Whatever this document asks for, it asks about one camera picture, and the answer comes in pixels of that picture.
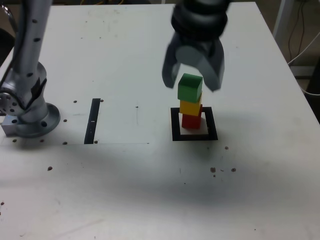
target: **black square outline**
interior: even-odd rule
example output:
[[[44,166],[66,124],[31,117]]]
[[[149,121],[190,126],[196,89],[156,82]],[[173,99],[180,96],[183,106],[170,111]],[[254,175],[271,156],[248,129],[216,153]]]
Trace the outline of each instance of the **black square outline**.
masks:
[[[180,133],[179,107],[171,107],[172,141],[214,141],[218,140],[214,115],[210,106],[202,107],[205,114],[208,134],[183,134]]]

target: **red block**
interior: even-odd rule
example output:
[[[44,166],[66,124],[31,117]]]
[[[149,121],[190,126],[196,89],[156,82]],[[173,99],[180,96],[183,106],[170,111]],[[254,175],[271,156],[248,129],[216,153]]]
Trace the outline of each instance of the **red block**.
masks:
[[[198,116],[182,114],[182,124],[184,129],[199,129],[201,126],[202,104]]]

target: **white table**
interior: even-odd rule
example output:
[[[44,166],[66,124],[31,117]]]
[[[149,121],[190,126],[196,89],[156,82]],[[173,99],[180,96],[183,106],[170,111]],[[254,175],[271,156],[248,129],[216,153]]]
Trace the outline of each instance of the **white table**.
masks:
[[[61,122],[15,143],[1,131],[1,240],[320,238],[319,124],[256,4],[229,8],[222,88],[203,87],[207,142],[172,142],[172,9],[52,7],[40,62]],[[84,145],[92,98],[98,144]]]

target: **yellow block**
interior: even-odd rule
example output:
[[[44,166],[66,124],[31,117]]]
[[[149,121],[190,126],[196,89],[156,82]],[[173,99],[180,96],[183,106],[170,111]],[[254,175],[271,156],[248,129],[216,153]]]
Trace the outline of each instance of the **yellow block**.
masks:
[[[198,116],[200,111],[200,106],[201,106],[201,98],[202,98],[202,93],[199,97],[198,102],[196,103],[180,100],[180,113],[192,115],[192,116]]]

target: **block tower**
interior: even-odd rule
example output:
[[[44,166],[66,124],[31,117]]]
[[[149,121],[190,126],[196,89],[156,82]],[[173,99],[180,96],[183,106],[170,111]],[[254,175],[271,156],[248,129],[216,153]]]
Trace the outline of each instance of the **block tower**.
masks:
[[[184,73],[178,84],[182,127],[199,129],[202,113],[202,77]]]

